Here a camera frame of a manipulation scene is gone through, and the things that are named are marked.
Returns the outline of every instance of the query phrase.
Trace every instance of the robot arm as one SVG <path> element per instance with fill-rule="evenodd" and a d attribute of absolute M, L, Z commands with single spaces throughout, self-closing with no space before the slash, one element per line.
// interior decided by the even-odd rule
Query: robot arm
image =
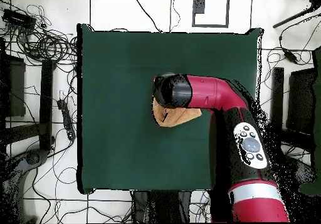
<path fill-rule="evenodd" d="M 226 190 L 234 221 L 288 221 L 260 132 L 246 100 L 230 82 L 170 74 L 155 78 L 153 93 L 166 108 L 213 112 L 209 131 L 213 183 Z"/>

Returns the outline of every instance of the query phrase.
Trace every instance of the white control panel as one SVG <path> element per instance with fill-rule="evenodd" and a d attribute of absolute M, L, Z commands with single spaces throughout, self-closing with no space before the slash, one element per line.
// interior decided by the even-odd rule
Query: white control panel
<path fill-rule="evenodd" d="M 255 128 L 242 122 L 234 128 L 238 153 L 244 164 L 255 169 L 267 167 L 268 161 Z"/>

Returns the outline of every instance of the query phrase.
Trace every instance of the black cable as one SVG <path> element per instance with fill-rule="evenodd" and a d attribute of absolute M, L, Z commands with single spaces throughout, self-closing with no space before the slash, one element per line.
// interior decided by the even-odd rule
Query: black cable
<path fill-rule="evenodd" d="M 114 220 L 114 218 L 120 217 L 120 216 L 113 216 L 113 217 L 112 217 L 112 216 L 108 216 L 108 215 L 103 214 L 102 212 L 98 211 L 96 208 L 94 208 L 94 207 L 92 207 L 92 206 L 89 206 L 88 208 L 84 208 L 84 209 L 82 209 L 82 210 L 71 211 L 71 212 L 65 213 L 65 214 L 60 218 L 60 220 L 59 220 L 59 222 L 58 222 L 57 224 L 60 224 L 61 221 L 62 221 L 62 219 L 63 219 L 66 215 L 68 215 L 68 214 L 76 214 L 76 213 L 79 213 L 79 212 L 83 212 L 83 211 L 85 211 L 85 210 L 88 210 L 89 208 L 95 210 L 97 213 L 101 214 L 102 216 L 105 216 L 105 217 L 109 218 L 109 220 L 112 220 L 112 221 L 115 222 L 115 223 L 116 223 L 116 222 L 122 223 L 121 221 Z"/>
<path fill-rule="evenodd" d="M 321 23 L 321 21 L 318 22 L 318 24 L 316 25 L 315 29 L 313 30 L 310 38 L 308 39 L 308 42 L 307 42 L 307 43 L 305 44 L 305 46 L 303 47 L 303 50 L 301 51 L 300 59 L 299 59 L 299 60 L 297 60 L 297 58 L 295 57 L 295 55 L 292 53 L 292 50 L 288 50 L 288 49 L 286 49 L 286 48 L 284 48 L 284 47 L 282 46 L 281 40 L 283 39 L 283 37 L 282 37 L 283 33 L 284 33 L 288 28 L 291 28 L 292 26 L 296 26 L 296 25 L 298 25 L 298 24 L 300 24 L 300 23 L 302 23 L 302 22 L 304 22 L 304 21 L 307 21 L 307 20 L 309 20 L 309 19 L 316 18 L 316 17 L 319 17 L 319 16 L 321 16 L 321 13 L 320 13 L 320 14 L 315 14 L 315 15 L 313 15 L 313 16 L 309 16 L 309 17 L 307 17 L 307 18 L 305 18 L 305 19 L 303 19 L 303 20 L 301 20 L 301 21 L 299 21 L 299 22 L 297 22 L 297 23 L 295 23 L 295 24 L 291 24 L 290 26 L 288 26 L 287 28 L 285 28 L 285 29 L 281 32 L 281 35 L 279 36 L 280 47 L 281 47 L 281 49 L 283 50 L 286 58 L 287 58 L 289 61 L 291 61 L 291 62 L 293 62 L 293 63 L 295 63 L 295 64 L 297 64 L 297 65 L 313 64 L 313 63 L 309 63 L 309 61 L 310 61 L 311 58 L 312 58 L 311 52 L 309 51 L 310 58 L 309 58 L 308 61 L 303 61 L 303 60 L 302 60 L 302 52 L 303 52 L 303 50 L 305 49 L 305 47 L 308 45 L 308 43 L 310 42 L 310 40 L 311 40 L 311 38 L 312 38 L 315 30 L 317 29 L 317 27 L 319 26 L 319 24 Z"/>
<path fill-rule="evenodd" d="M 33 191 L 34 191 L 38 196 L 42 197 L 43 199 L 45 199 L 45 200 L 48 201 L 48 203 L 49 203 L 48 209 L 46 210 L 46 212 L 44 213 L 43 217 L 42 217 L 41 220 L 40 220 L 40 223 L 39 223 L 39 224 L 41 224 L 41 223 L 43 222 L 43 218 L 46 216 L 46 214 L 48 213 L 48 211 L 49 211 L 49 209 L 50 209 L 50 207 L 51 207 L 51 202 L 50 202 L 47 198 L 45 198 L 43 195 L 39 194 L 39 193 L 36 191 L 36 189 L 34 188 L 34 182 L 36 181 L 37 175 L 38 175 L 38 167 L 36 168 L 36 176 L 35 176 L 34 179 L 33 179 L 33 184 L 32 184 Z"/>
<path fill-rule="evenodd" d="M 154 26 L 155 26 L 155 28 L 158 30 L 158 32 L 162 32 L 162 30 L 160 30 L 157 26 L 156 26 L 156 24 L 155 24 L 155 22 L 154 22 L 154 20 L 151 18 L 151 16 L 145 11 L 145 9 L 143 8 L 143 6 L 140 4 L 140 2 L 139 2 L 139 0 L 136 0 L 137 2 L 138 2 L 138 4 L 139 4 L 139 6 L 140 6 L 140 8 L 142 8 L 142 10 L 144 11 L 144 13 L 149 17 L 149 19 L 150 20 L 152 20 L 152 22 L 153 22 L 153 24 L 154 24 Z"/>
<path fill-rule="evenodd" d="M 176 26 L 178 26 L 178 24 L 179 24 L 179 22 L 180 22 L 180 20 L 181 20 L 181 15 L 176 11 L 176 9 L 175 9 L 175 7 L 174 7 L 174 3 L 175 3 L 175 0 L 173 0 L 173 9 L 174 9 L 174 11 L 178 14 L 179 20 L 178 20 L 177 24 L 172 27 L 172 29 L 170 30 L 170 32 L 172 32 L 172 30 L 173 30 Z"/>
<path fill-rule="evenodd" d="M 58 153 L 60 153 L 60 152 L 62 152 L 62 151 L 64 151 L 64 150 L 66 150 L 66 149 L 68 149 L 68 148 L 71 147 L 72 145 L 73 145 L 73 141 L 71 141 L 66 148 L 64 148 L 64 149 L 56 152 L 55 155 L 58 154 Z M 52 169 L 53 169 L 53 168 L 51 167 L 44 175 L 42 175 L 42 177 L 40 177 L 39 180 L 37 180 L 37 182 L 39 182 L 42 178 L 44 178 Z M 31 188 L 32 188 L 32 186 L 30 186 L 23 194 L 25 194 L 25 193 L 26 193 L 27 191 L 29 191 Z"/>
<path fill-rule="evenodd" d="M 262 106 L 262 105 L 266 104 L 266 103 L 267 103 L 267 102 L 269 102 L 272 98 L 270 98 L 270 99 L 268 99 L 268 100 L 264 101 L 262 104 L 260 104 L 260 106 Z"/>

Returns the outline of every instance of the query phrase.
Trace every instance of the green table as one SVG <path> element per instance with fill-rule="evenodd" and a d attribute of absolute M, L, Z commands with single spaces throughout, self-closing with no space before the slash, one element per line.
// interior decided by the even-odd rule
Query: green table
<path fill-rule="evenodd" d="M 93 32 L 83 25 L 83 188 L 210 189 L 210 113 L 159 127 L 151 111 L 153 77 L 235 79 L 254 97 L 260 32 Z"/>

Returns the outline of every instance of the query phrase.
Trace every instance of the robot control button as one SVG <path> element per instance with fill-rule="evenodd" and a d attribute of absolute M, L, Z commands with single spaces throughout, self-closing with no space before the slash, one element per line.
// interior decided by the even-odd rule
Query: robot control button
<path fill-rule="evenodd" d="M 254 155 L 253 155 L 252 153 L 246 154 L 246 157 L 247 157 L 249 160 L 254 159 Z"/>
<path fill-rule="evenodd" d="M 257 154 L 257 155 L 256 155 L 256 158 L 257 158 L 259 161 L 262 161 L 262 160 L 263 160 L 263 157 L 262 157 L 261 154 Z"/>
<path fill-rule="evenodd" d="M 259 152 L 261 144 L 256 139 L 248 137 L 242 142 L 242 147 L 244 150 L 249 152 Z"/>

